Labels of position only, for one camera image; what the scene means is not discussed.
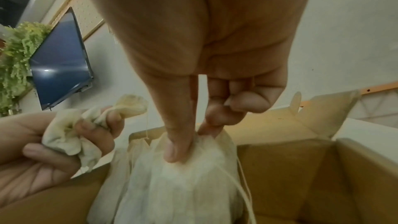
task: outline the television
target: television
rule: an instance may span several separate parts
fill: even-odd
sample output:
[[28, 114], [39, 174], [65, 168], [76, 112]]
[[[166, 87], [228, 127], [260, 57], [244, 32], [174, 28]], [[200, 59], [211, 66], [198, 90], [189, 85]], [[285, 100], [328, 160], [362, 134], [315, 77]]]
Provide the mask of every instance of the television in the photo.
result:
[[72, 8], [40, 44], [29, 64], [42, 110], [91, 85], [93, 73]]

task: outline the hand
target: hand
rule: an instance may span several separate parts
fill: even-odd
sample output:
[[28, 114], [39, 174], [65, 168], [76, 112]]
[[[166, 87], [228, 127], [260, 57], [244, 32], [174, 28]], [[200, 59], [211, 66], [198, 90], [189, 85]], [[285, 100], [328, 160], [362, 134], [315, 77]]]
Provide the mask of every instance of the hand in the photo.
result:
[[216, 136], [261, 113], [287, 83], [287, 60], [307, 0], [93, 0], [147, 85], [182, 159], [194, 135], [198, 74], [209, 102], [199, 133]]
[[[0, 207], [65, 182], [80, 169], [78, 157], [41, 144], [55, 114], [40, 112], [0, 119]], [[106, 155], [113, 150], [114, 138], [123, 130], [124, 121], [119, 114], [110, 113], [107, 124], [111, 131], [102, 127], [86, 130], [86, 122], [79, 121], [76, 131]]]

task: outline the wall-mounted tv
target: wall-mounted tv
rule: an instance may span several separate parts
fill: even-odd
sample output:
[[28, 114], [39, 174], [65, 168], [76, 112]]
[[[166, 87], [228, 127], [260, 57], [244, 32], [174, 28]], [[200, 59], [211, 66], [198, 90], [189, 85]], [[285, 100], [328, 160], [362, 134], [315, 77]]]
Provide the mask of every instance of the wall-mounted tv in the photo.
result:
[[93, 73], [76, 16], [69, 8], [29, 60], [41, 109], [89, 86]]

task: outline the green leaves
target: green leaves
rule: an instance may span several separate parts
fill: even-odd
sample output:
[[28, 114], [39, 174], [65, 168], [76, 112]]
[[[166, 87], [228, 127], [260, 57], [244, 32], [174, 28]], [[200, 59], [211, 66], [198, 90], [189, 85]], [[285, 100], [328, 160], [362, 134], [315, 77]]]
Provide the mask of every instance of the green leaves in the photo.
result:
[[11, 109], [14, 98], [28, 88], [29, 58], [51, 31], [50, 26], [37, 22], [6, 29], [9, 35], [0, 49], [0, 114]]

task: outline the cardboard box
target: cardboard box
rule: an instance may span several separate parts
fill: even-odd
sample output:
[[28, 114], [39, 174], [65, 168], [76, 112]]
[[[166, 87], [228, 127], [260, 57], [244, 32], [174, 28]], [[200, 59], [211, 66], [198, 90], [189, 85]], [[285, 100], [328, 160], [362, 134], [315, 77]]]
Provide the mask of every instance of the cardboard box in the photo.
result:
[[[358, 96], [315, 97], [299, 112], [296, 94], [287, 108], [226, 127], [239, 145], [258, 224], [398, 224], [398, 165], [350, 139], [331, 140]], [[164, 131], [152, 129], [149, 137]], [[0, 223], [84, 224], [108, 169], [4, 207]]]

